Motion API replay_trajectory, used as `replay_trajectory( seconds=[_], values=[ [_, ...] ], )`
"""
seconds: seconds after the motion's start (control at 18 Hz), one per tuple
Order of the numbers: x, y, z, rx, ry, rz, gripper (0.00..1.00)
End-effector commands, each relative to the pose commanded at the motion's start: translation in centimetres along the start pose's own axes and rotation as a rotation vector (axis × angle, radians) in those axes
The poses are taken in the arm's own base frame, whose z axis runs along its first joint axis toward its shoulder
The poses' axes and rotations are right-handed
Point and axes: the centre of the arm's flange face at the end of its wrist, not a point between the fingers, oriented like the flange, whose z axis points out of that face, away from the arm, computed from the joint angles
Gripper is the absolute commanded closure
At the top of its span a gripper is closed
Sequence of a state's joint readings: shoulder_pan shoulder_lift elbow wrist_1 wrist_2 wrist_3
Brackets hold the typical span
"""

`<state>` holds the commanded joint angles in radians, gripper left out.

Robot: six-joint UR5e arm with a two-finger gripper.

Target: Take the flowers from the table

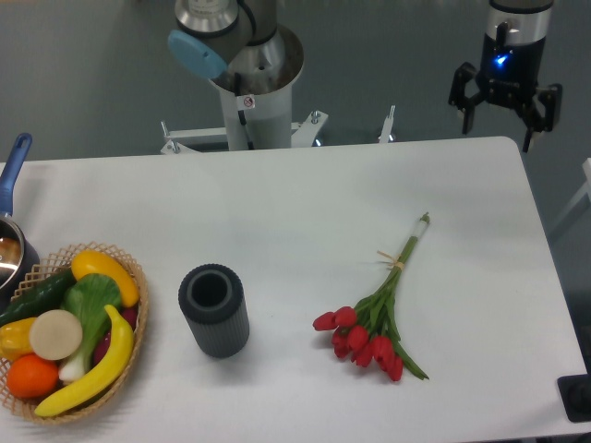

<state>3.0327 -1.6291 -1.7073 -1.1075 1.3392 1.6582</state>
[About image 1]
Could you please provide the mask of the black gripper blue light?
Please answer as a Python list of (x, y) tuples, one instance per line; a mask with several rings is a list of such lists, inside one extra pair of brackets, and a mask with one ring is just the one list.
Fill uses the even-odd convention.
[[(448, 97), (448, 103), (463, 115), (463, 135), (471, 131), (475, 109), (484, 100), (506, 108), (513, 99), (530, 102), (523, 112), (524, 153), (529, 151), (535, 133), (551, 132), (559, 123), (562, 84), (537, 88), (551, 11), (550, 1), (488, 3), (478, 73), (470, 63), (461, 64), (454, 72)], [(476, 80), (478, 89), (468, 96), (466, 86), (472, 80)]]

